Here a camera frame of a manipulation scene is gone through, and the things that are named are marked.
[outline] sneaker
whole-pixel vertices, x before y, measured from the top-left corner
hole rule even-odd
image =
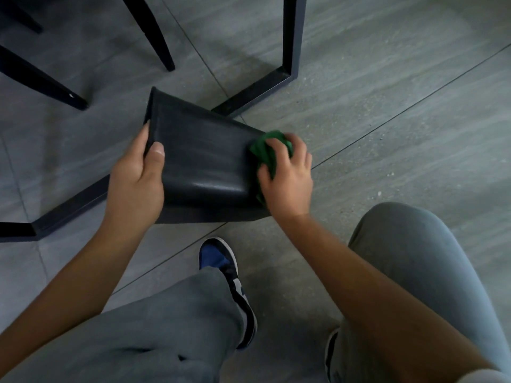
[[[338,366],[334,363],[332,366],[332,359],[334,357],[334,354],[337,354],[339,352],[338,349],[336,349],[336,346],[339,346],[339,343],[336,342],[337,338],[339,337],[339,333],[341,331],[341,328],[335,329],[330,336],[328,337],[327,346],[324,350],[324,370],[327,373],[327,380],[330,383],[341,383],[342,379],[338,371]]]
[[[234,257],[232,249],[222,238],[206,239],[200,247],[199,270],[207,266],[219,269],[229,284],[233,300],[238,304],[245,325],[245,334],[237,349],[246,348],[256,335],[257,319],[241,287],[236,257]]]

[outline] fingernail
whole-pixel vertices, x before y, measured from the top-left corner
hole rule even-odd
[[[161,142],[158,141],[154,142],[151,146],[151,149],[153,149],[156,153],[165,156],[165,149],[163,148],[163,144]]]

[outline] blue sneaker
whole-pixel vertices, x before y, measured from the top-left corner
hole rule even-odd
[[[257,319],[241,287],[241,282],[238,278],[238,263],[236,262],[236,257],[234,257],[232,249],[222,238],[215,237],[206,239],[200,247],[199,270],[207,266],[219,269],[229,284],[233,300],[238,304],[245,325],[245,334],[237,349],[246,348],[256,335]]]

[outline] cleaning cloth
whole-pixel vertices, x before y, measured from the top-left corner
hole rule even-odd
[[[268,170],[270,171],[271,179],[275,177],[275,172],[277,171],[277,158],[275,156],[275,151],[273,148],[266,143],[268,138],[276,138],[281,141],[288,149],[289,157],[293,156],[293,145],[289,142],[285,135],[279,130],[272,130],[271,132],[265,133],[260,136],[254,143],[250,146],[250,151],[255,154],[255,156],[259,160],[258,169],[261,164],[266,164]],[[266,201],[264,199],[263,193],[261,192],[261,186],[259,185],[259,192],[257,194],[257,199],[265,206]]]

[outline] floor tile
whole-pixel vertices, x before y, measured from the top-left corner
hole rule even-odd
[[[35,244],[0,244],[0,332],[32,302],[46,283]]]
[[[225,100],[175,21],[172,24],[175,29],[166,39],[177,69],[163,71],[147,40],[139,40],[67,81],[75,91],[86,84],[92,88],[92,104],[84,112],[0,80],[0,90],[11,95],[0,128],[30,220],[109,172],[141,126],[151,86],[207,108]]]
[[[510,60],[511,48],[316,167],[312,213],[346,241],[382,201],[435,212],[467,251],[511,339]],[[259,318],[253,346],[225,363],[222,379],[322,378],[324,343],[340,313],[303,258],[272,218],[229,223],[214,234],[233,248]],[[194,274],[198,248],[121,289],[108,307]]]
[[[282,0],[164,0],[229,95],[281,61]],[[298,80],[243,114],[316,163],[511,42],[510,0],[308,0]]]
[[[176,30],[161,0],[146,2],[163,32]],[[38,35],[16,22],[4,24],[2,45],[60,82],[137,40],[146,40],[122,0],[19,0],[18,4],[44,31]]]
[[[0,138],[0,222],[25,223],[27,216],[12,174],[5,144]]]
[[[101,224],[104,212],[105,203],[102,203],[38,242],[50,279],[92,238]],[[122,288],[152,270],[220,225],[221,223],[197,223],[152,226],[131,259],[117,288]]]

